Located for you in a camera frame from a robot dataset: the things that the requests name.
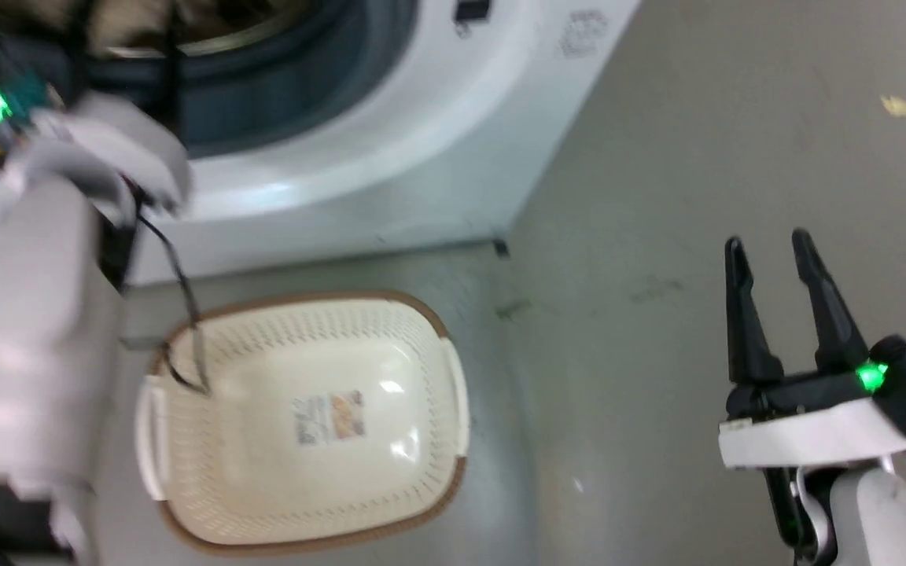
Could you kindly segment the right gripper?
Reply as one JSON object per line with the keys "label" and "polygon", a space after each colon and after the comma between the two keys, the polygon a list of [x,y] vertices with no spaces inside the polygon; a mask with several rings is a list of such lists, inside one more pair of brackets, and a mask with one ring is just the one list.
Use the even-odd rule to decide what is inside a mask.
{"label": "right gripper", "polygon": [[[906,452],[906,341],[888,336],[871,351],[808,230],[791,235],[796,272],[808,290],[819,384],[849,400],[772,419],[720,424],[720,459],[730,469],[820,467]],[[753,272],[740,237],[725,243],[727,373],[733,384],[775,384],[783,362],[769,350],[753,300]]]}

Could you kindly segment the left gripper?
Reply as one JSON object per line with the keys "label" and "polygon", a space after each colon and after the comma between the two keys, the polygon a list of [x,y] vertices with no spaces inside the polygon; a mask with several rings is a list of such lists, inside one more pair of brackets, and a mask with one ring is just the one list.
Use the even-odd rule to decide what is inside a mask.
{"label": "left gripper", "polygon": [[[168,7],[156,97],[162,124],[112,94],[86,92],[65,105],[32,72],[0,82],[0,205],[58,180],[119,216],[136,216],[140,205],[177,212],[190,200],[192,168],[180,143],[183,20],[179,0]],[[89,82],[93,13],[94,0],[72,0],[64,30],[68,92]]]}

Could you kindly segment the tan plush laundry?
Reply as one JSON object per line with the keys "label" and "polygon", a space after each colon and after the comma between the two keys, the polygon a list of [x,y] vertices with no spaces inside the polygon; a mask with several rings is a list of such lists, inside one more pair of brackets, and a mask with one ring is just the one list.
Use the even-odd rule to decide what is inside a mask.
{"label": "tan plush laundry", "polygon": [[[144,57],[159,50],[170,0],[94,0],[87,52]],[[179,0],[180,50],[223,53],[291,30],[318,0]],[[0,0],[0,30],[64,40],[72,0]]]}

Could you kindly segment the white front-load washing machine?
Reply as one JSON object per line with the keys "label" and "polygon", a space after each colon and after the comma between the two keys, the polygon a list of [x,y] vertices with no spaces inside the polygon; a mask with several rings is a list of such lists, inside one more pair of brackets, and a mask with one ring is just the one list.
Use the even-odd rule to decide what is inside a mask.
{"label": "white front-load washing machine", "polygon": [[503,239],[643,0],[493,0],[457,24],[419,0],[400,62],[295,137],[193,157],[194,191],[151,222],[201,278]]}

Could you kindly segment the cream plastic laundry basket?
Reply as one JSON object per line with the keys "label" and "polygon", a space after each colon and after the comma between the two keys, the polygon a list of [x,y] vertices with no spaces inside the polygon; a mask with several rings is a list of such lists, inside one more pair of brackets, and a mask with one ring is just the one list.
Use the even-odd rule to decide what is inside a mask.
{"label": "cream plastic laundry basket", "polygon": [[[357,390],[366,437],[299,447],[292,400]],[[471,416],[446,326],[396,291],[314,292],[201,316],[138,390],[142,483],[199,552],[258,557],[360,544],[451,504]]]}

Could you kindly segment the printed basket label sticker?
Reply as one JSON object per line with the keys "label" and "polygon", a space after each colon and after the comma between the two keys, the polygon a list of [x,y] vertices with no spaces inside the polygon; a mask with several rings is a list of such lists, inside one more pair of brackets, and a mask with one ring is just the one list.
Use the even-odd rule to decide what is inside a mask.
{"label": "printed basket label sticker", "polygon": [[366,437],[363,394],[357,390],[302,395],[292,400],[299,447],[320,447]]}

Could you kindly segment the grey-blue washer door gasket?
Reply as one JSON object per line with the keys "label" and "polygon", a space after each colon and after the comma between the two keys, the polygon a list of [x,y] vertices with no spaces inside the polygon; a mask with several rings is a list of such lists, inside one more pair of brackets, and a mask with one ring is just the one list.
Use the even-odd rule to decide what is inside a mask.
{"label": "grey-blue washer door gasket", "polygon": [[[298,25],[251,46],[183,53],[181,143],[217,156],[303,134],[348,111],[400,62],[419,0],[318,0]],[[64,40],[0,30],[0,82],[32,72],[71,106],[86,92],[112,94],[156,118],[163,58],[87,54],[87,87],[68,92]]]}

